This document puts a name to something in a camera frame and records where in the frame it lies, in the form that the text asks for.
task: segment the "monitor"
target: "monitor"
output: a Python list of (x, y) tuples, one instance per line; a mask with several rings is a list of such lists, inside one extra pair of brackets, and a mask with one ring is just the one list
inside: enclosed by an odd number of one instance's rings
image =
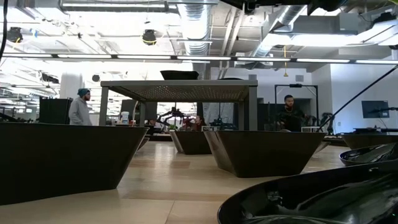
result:
[(388, 108), (387, 100), (362, 101), (363, 118), (389, 118), (390, 112), (380, 111)]

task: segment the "light wood floor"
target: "light wood floor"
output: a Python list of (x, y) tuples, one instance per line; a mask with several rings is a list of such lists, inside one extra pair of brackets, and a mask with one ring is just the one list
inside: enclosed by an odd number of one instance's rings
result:
[[(345, 147), (329, 146), (303, 172), (343, 167)], [(0, 206), (2, 224), (217, 223), (218, 207), (252, 185), (275, 179), (239, 179), (213, 156), (177, 154), (172, 142), (148, 142), (134, 156), (118, 189)]]

